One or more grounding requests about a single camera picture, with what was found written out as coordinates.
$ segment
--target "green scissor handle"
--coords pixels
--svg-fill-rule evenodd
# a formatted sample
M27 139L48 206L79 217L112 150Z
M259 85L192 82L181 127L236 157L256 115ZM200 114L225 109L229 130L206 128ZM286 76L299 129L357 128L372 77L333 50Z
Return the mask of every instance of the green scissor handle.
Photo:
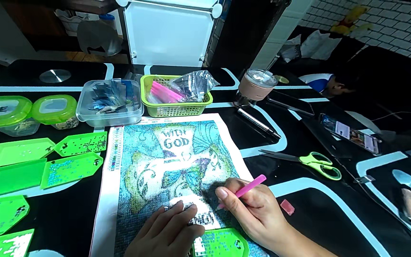
M319 157L321 157L322 159L324 159L326 161L318 160L317 158L315 158L315 156L319 156ZM308 163L311 163L311 162L324 164L324 165L329 165L329 166L333 164L333 162L331 160L329 160L329 158L327 158L326 156L324 156L320 153L317 153L317 152L311 152L307 156L299 157L299 161L304 163L304 164L308 164Z
M329 179L340 180L342 178L342 174L337 168L334 168L328 165L319 164L317 162L306 163L306 165L314 168L315 170L317 170L317 172L320 172L323 176ZM335 173L334 176L329 175L328 173L325 172L325 170L333 171Z

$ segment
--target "diamond painting canvas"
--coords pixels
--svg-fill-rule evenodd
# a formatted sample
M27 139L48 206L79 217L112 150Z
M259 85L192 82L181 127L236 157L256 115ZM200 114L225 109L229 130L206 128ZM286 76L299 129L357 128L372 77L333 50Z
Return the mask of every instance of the diamond painting canvas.
M152 212L179 200L198 206L192 223L206 230L240 229L228 212L214 211L214 191L226 178L253 178L218 114L144 118L111 128L108 144L91 256L122 257ZM250 253L266 255L252 242Z

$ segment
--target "pen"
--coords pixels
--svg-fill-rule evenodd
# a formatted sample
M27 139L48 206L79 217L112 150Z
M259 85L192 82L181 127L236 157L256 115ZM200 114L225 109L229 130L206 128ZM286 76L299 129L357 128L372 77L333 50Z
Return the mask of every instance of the pen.
M252 190L255 186L261 184L264 180L266 180L266 176L263 174L259 175L253 181L251 181L246 186L244 186L243 188L241 188L239 191L236 192L237 198L243 196L246 192ZM225 206L222 203L220 203L215 210L223 209L223 207Z
M259 120L257 120L255 117L251 116L250 114L248 114L248 112L244 111L242 108L238 108L237 112L240 113L243 117L245 117L247 120L251 121L253 124L255 124L256 126L258 126L260 129L264 130L266 133L268 133L269 135L272 135L274 137L276 137L277 139L281 139L282 137L277 134L277 132L271 130L268 126L266 126L264 123L260 122Z

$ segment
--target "plastic lid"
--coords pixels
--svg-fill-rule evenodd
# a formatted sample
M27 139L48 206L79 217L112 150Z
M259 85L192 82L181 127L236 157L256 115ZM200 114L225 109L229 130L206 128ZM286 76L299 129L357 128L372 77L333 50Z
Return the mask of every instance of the plastic lid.
M77 101L70 95L45 96L33 104L35 120L45 125L65 122L75 115Z
M99 15L99 18L101 20L115 20L115 17L111 14Z
M0 96L0 127L30 118L31 106L31 101L23 96Z

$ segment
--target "black table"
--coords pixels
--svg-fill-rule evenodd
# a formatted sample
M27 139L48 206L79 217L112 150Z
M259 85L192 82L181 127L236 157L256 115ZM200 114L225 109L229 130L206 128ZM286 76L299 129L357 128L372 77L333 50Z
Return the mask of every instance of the black table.
M62 83L42 83L37 77L40 73L49 69L72 69L73 76ZM135 65L133 72L179 75L198 69L200 68ZM17 72L21 70L23 70L23 75ZM228 126L232 140L239 149L277 143L276 139L265 134L237 114L234 108L217 107L220 106L217 103L232 102L237 91L235 89L237 87L236 83L243 76L243 71L219 68L208 68L208 70L221 83L220 87L226 87L226 90L212 91L216 108L206 108L204 113L220 114ZM127 72L128 65L125 64L104 65L82 62L19 60L0 74L0 96L21 95L33 102L43 96L53 94L69 94L78 99L81 87L86 81L124 77ZM276 90L297 98L313 99L311 105L317 115L326 113L351 127L364 129L360 123L332 102L322 98L312 89L303 88L302 86L305 86L305 84L292 74L286 72L280 75L289 79L289 84L283 84L289 86L289 89ZM13 85L18 87L10 91L10 87ZM280 127L287 141L285 149L281 149L283 153L304 156L311 151L318 151L333 160L332 156L327 154L312 133L286 109L275 107L263 100L258 102L256 108L250 109L248 112L271 127L269 120ZM38 132L31 136L12 138L0 133L0 143L43 137L49 137L53 142L58 143L68 135L93 131L94 128L85 123L69 130L56 130L51 126L41 125ZM343 179L339 182L328 180L319 173L300 164L262 155L243 157L252 176L257 177L260 174L265 174L268 178L265 184L268 186L275 186L274 188L276 188L280 183L288 183L296 179L302 179L300 184L313 183L316 185L304 190L294 190L292 193L277 197L277 200L280 203L287 199L295 207L292 216L285 216L296 229L338 256L379 256L379 254L359 232L351 219L346 216L346 211L340 208L337 203L338 200L334 200L332 195L337 196L340 201L343 201L349 207L348 210L362 221L362 224L367 227L369 232L375 236L391 256L411 256L411 231L381 207L384 204L366 186L361 187L352 183L354 177L359 177L356 164L373 159L375 156L345 140L339 143L343 144L353 156L352 159L334 160L334 166L339 167L343 175ZM388 150L385 154L393 151L391 147L386 149ZM101 152L101 156L105 157L106 152ZM60 156L56 153L48 156L49 161L59 158ZM394 187L399 186L397 182L392 181L394 180L391 176L392 169L400 169L411 174L411 158L405 158L368 170L368 174L377 178L377 181L374 182L375 187L381 190L383 195L391 201L394 200L391 192ZM83 178L77 184L65 190L28 197L26 200L31 207L30 212L8 233L34 228L35 233L29 247L30 252L49 249L63 256L87 256L100 193L101 175L102 168L93 176Z

